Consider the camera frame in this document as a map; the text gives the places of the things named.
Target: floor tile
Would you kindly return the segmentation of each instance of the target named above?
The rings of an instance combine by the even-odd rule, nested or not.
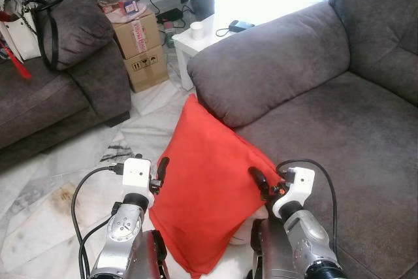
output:
[[[145,116],[170,102],[179,89],[167,80],[132,96],[132,105],[141,116]]]
[[[170,81],[176,88],[183,90],[176,51],[172,48],[164,48],[164,52],[167,59],[167,72],[169,73]]]
[[[113,141],[109,144],[106,152],[100,160],[100,167],[111,165],[115,163],[123,163],[127,158],[134,157],[132,149],[123,136],[121,131],[118,131]]]
[[[74,172],[100,162],[120,126],[97,125],[49,150],[35,178]]]
[[[79,278],[76,237],[69,238],[28,262],[13,268],[10,273],[12,276],[16,276],[16,279],[27,277],[33,279]]]
[[[0,279],[35,279],[30,276],[20,276],[18,274],[5,274],[0,272]]]
[[[169,143],[188,93],[182,92],[169,104],[121,128],[134,154],[155,164]]]
[[[46,155],[38,154],[0,173],[0,218],[10,208],[46,158]]]
[[[10,220],[17,226],[4,240],[1,259],[10,271],[31,261],[60,242],[74,236],[70,215],[72,194],[87,172],[62,176],[62,186],[51,192],[43,201],[33,203],[33,208],[20,212]],[[80,229],[110,214],[114,201],[122,199],[121,177],[103,172],[86,181],[77,198],[76,215]]]
[[[1,248],[3,247],[3,241],[7,234],[7,227],[8,227],[8,220],[7,220],[7,217],[4,215],[0,220],[0,252],[1,252]],[[0,274],[2,272],[6,272],[6,270],[5,270],[5,265],[3,263],[3,260],[0,257]]]

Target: gray sofa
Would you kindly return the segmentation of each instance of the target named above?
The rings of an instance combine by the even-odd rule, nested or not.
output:
[[[349,278],[417,277],[417,17],[418,0],[329,0],[188,66],[199,101],[272,161],[328,170]],[[331,234],[319,171],[306,208]]]
[[[59,31],[58,71],[40,57],[25,61],[23,79],[0,64],[0,169],[101,122],[129,117],[129,81],[113,30],[95,0],[64,0],[53,9]],[[51,34],[44,26],[46,54]]]

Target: red pillow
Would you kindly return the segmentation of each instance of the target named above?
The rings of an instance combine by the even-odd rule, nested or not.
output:
[[[208,274],[241,223],[263,205],[248,167],[279,180],[256,147],[211,116],[191,95],[163,156],[165,183],[150,210],[175,260],[193,278]]]

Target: sofa seat cushion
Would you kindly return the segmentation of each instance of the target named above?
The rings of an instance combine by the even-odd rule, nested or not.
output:
[[[25,66],[33,75],[30,80],[11,62],[0,65],[0,148],[89,106],[67,74],[45,69],[41,58]]]
[[[417,262],[417,126],[412,104],[347,72],[237,131],[275,163],[320,162],[336,188],[348,277],[391,279]],[[305,204],[331,237],[329,187],[315,172]]]

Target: cardboard box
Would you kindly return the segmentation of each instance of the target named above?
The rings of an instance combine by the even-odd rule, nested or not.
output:
[[[161,45],[123,62],[135,93],[162,83],[169,78]]]
[[[155,14],[149,9],[131,22],[113,24],[113,28],[116,41],[125,59],[161,45],[157,20]]]

